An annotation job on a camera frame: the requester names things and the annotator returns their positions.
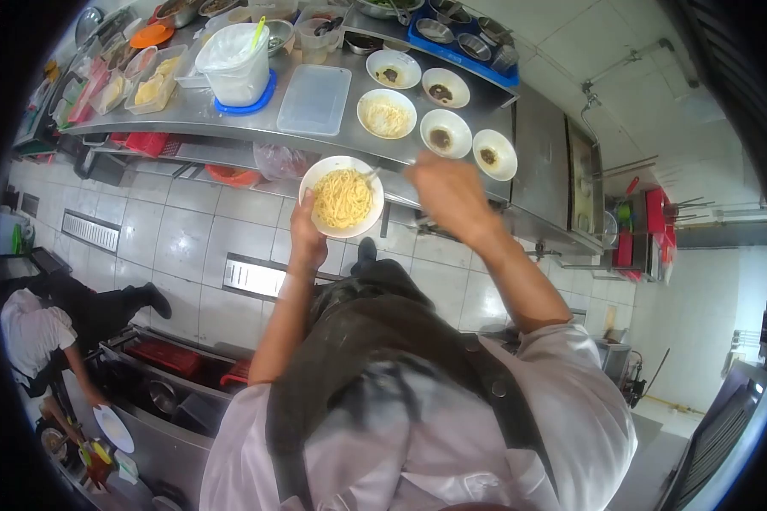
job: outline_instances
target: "orange lid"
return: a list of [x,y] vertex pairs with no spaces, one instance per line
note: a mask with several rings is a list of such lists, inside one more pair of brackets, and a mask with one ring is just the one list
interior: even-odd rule
[[134,48],[146,48],[156,44],[164,43],[173,36],[173,29],[164,25],[149,25],[133,34],[131,37],[131,46]]

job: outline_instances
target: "blue lid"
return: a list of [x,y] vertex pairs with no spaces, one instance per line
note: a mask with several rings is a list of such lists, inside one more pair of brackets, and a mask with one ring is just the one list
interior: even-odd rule
[[276,81],[277,81],[276,71],[270,69],[270,80],[267,82],[267,87],[264,89],[264,92],[262,92],[262,96],[259,97],[258,101],[256,101],[253,105],[227,106],[220,103],[218,98],[215,99],[215,101],[213,102],[213,105],[216,107],[217,110],[219,110],[223,114],[228,114],[228,115],[254,114],[258,110],[267,106],[267,103],[270,102],[270,99],[273,97],[273,92],[276,91]]

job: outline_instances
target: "white chef jacket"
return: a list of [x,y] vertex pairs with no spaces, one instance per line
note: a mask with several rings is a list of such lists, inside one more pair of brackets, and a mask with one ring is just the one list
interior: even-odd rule
[[26,385],[25,377],[36,378],[51,360],[51,352],[71,346],[77,337],[65,311],[42,308],[28,289],[11,293],[0,311],[0,328],[9,362],[16,369],[14,379]]
[[[581,325],[547,326],[521,339],[517,356],[491,339],[480,342],[528,400],[559,500],[535,452],[506,448],[487,403],[443,375],[400,368],[419,403],[419,420],[399,400],[376,397],[386,393],[385,381],[364,380],[307,440],[316,509],[441,509],[474,501],[523,510],[604,509],[636,449],[631,412]],[[246,388],[228,407],[205,467],[202,511],[302,509],[296,497],[279,502],[265,437],[269,391],[270,384]],[[375,403],[364,407],[363,427],[352,409],[360,401]]]

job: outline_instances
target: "yellow noodles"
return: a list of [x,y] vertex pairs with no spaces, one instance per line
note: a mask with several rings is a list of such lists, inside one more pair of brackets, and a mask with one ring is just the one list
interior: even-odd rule
[[372,192],[355,169],[333,170],[313,188],[314,211],[328,226],[346,229],[360,223],[372,207]]

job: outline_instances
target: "black shoe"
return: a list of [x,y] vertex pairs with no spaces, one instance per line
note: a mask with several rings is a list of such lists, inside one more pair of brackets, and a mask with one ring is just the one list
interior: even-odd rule
[[375,241],[366,237],[358,245],[358,262],[377,261],[378,249],[375,247]]
[[171,316],[173,315],[173,312],[171,311],[171,304],[169,301],[167,301],[165,295],[156,289],[156,286],[153,285],[153,282],[149,282],[143,285],[142,289],[148,293],[148,305],[153,307],[153,310],[166,320],[171,319]]

